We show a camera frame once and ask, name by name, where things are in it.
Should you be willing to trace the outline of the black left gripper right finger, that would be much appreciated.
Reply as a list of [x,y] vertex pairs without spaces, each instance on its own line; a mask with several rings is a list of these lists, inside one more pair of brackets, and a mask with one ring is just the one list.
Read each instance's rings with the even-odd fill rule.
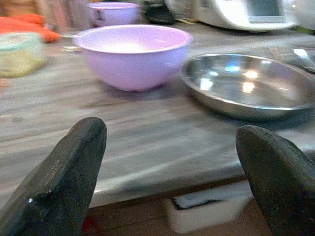
[[265,128],[236,131],[236,149],[252,194],[275,236],[315,234],[315,162]]

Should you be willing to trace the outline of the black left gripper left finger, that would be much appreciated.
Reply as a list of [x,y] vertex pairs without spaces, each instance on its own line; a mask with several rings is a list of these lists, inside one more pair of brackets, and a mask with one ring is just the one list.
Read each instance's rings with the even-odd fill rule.
[[79,235],[95,190],[106,138],[102,119],[78,121],[4,205],[1,235]]

